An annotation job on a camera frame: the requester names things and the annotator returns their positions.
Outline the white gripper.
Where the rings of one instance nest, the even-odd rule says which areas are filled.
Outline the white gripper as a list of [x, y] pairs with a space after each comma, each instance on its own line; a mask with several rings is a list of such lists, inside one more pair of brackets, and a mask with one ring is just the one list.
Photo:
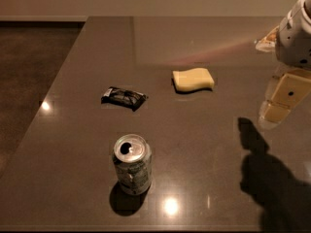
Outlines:
[[[311, 66], [311, 0], [298, 0], [279, 27], [255, 44], [256, 50], [275, 51], [280, 62], [295, 67]], [[311, 72], [292, 69], [274, 76], [259, 110], [260, 125], [279, 125], [311, 93]]]

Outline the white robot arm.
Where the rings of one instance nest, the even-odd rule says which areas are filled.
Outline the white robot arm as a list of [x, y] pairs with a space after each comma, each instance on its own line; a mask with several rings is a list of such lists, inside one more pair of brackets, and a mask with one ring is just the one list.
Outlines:
[[311, 0], [298, 0], [256, 49], [279, 61], [259, 110], [259, 125], [272, 129], [311, 92]]

